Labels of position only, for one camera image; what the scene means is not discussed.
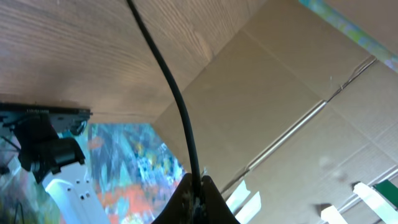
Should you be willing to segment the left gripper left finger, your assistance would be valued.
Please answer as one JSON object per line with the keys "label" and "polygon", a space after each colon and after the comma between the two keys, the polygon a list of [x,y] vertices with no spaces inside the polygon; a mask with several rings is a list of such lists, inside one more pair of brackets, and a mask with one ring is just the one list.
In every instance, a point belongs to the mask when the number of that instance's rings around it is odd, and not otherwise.
{"label": "left gripper left finger", "polygon": [[186,173],[160,215],[152,224],[192,223],[193,210],[192,175]]}

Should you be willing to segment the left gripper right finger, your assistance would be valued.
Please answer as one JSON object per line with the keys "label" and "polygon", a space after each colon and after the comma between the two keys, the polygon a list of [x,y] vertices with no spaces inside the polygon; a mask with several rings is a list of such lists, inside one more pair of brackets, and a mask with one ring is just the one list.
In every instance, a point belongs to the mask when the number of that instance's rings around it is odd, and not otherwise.
{"label": "left gripper right finger", "polygon": [[209,224],[239,224],[210,176],[201,178],[201,188]]}

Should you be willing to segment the black cable short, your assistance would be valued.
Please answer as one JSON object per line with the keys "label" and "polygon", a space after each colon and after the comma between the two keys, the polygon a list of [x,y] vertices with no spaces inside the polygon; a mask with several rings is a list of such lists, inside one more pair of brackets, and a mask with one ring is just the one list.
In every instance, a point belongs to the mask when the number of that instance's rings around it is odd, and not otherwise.
{"label": "black cable short", "polygon": [[199,162],[198,162],[198,156],[197,156],[197,149],[195,145],[195,139],[193,136],[193,130],[192,130],[192,124],[190,122],[190,117],[188,115],[188,110],[185,105],[185,102],[183,100],[183,96],[178,88],[178,85],[174,79],[174,76],[172,75],[169,67],[167,66],[166,61],[164,60],[161,52],[159,51],[158,47],[156,46],[150,32],[147,30],[146,25],[144,24],[137,7],[135,6],[133,0],[127,0],[127,4],[132,12],[132,15],[135,18],[135,21],[147,43],[147,45],[150,48],[150,51],[152,52],[155,60],[157,61],[162,73],[164,74],[164,77],[170,87],[170,90],[173,94],[174,100],[177,104],[177,108],[180,113],[180,117],[182,120],[183,124],[183,130],[185,134],[185,139],[187,142],[187,149],[188,149],[188,155],[189,155],[189,160],[190,160],[190,167],[192,171],[192,188],[193,188],[193,194],[195,197],[199,197],[201,194],[201,177],[200,177],[200,167],[199,167]]}

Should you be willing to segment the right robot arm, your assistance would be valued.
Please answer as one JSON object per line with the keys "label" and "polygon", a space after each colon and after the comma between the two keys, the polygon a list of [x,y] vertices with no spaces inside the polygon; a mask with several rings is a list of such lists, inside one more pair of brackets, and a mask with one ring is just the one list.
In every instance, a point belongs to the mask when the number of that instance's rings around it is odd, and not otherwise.
{"label": "right robot arm", "polygon": [[46,116],[24,118],[2,127],[17,138],[21,167],[43,186],[66,223],[109,223],[75,139],[60,138]]}

